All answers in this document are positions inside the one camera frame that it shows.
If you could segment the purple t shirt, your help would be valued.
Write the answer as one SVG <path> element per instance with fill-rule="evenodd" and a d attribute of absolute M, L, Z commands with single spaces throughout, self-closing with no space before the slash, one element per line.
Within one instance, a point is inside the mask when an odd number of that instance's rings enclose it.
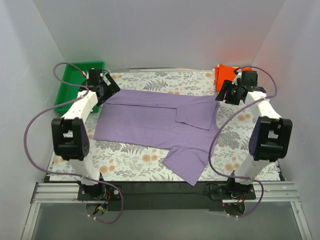
<path fill-rule="evenodd" d="M 163 164 L 194 186 L 218 131 L 214 95 L 122 89 L 100 111 L 94 139 L 168 150 Z"/>

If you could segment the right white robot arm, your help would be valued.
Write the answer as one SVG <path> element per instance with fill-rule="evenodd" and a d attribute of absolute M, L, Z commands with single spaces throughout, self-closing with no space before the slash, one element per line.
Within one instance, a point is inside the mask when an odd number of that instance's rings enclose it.
<path fill-rule="evenodd" d="M 248 142 L 249 155 L 227 179 L 226 191 L 238 197 L 253 190 L 253 179 L 270 163 L 283 159 L 289 148 L 293 122 L 282 118 L 272 107 L 255 70 L 236 69 L 233 81 L 225 80 L 216 97 L 231 105 L 243 102 L 256 119 Z"/>

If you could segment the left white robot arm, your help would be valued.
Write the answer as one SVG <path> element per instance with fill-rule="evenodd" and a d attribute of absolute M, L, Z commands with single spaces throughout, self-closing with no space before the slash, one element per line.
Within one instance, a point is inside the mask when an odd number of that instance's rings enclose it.
<path fill-rule="evenodd" d="M 120 88 L 106 70 L 92 68 L 83 75 L 84 87 L 79 88 L 76 96 L 79 100 L 61 118 L 51 122 L 53 149 L 57 156 L 69 162 L 80 177 L 78 184 L 83 192 L 95 200 L 101 200 L 106 194 L 106 186 L 96 182 L 103 180 L 102 174 L 90 160 L 85 159 L 90 151 L 85 122 L 94 107 L 102 105 Z"/>

